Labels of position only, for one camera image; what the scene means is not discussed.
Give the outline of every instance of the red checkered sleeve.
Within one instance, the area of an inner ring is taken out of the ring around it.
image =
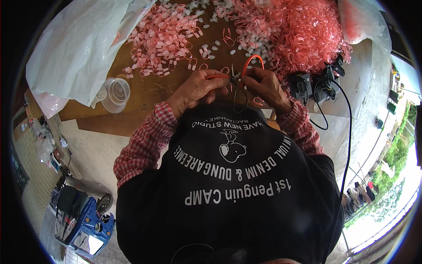
[[[293,110],[277,116],[277,124],[308,155],[326,155],[319,144],[319,134],[309,123],[308,109],[299,101],[289,99]]]
[[[169,143],[177,120],[166,102],[155,105],[154,113],[133,133],[129,144],[114,161],[117,189],[145,169],[156,169],[160,152]]]

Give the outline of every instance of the pink plastic bag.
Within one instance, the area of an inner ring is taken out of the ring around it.
[[[358,44],[369,38],[390,54],[390,33],[376,6],[366,0],[338,0],[338,12],[347,43]]]
[[[59,98],[49,93],[41,93],[39,95],[32,93],[32,95],[47,119],[61,111],[69,101],[67,98]]]

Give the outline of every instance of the wall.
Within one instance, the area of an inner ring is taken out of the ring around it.
[[[30,179],[24,190],[22,203],[32,227],[39,236],[44,211],[60,175],[38,162],[36,138],[29,127],[17,141],[13,139],[13,142],[22,168]]]

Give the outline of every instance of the cartoon dog graphic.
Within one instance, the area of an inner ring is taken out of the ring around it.
[[[231,129],[223,129],[224,132],[220,132],[227,138],[226,144],[220,145],[220,154],[227,162],[235,163],[240,156],[246,154],[246,146],[234,142],[236,140],[236,133],[238,131]]]

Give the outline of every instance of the plastic bag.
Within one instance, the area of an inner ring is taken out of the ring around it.
[[[45,28],[26,65],[33,94],[90,106],[122,44],[155,0],[74,0]]]
[[[54,151],[53,143],[49,138],[39,138],[35,142],[38,160],[43,163],[50,160],[50,154]]]
[[[59,98],[49,93],[33,93],[32,95],[47,119],[61,111],[69,101],[68,98]]]
[[[391,53],[390,33],[376,6],[366,0],[338,0],[338,12],[345,41],[358,44],[369,38],[384,52]]]

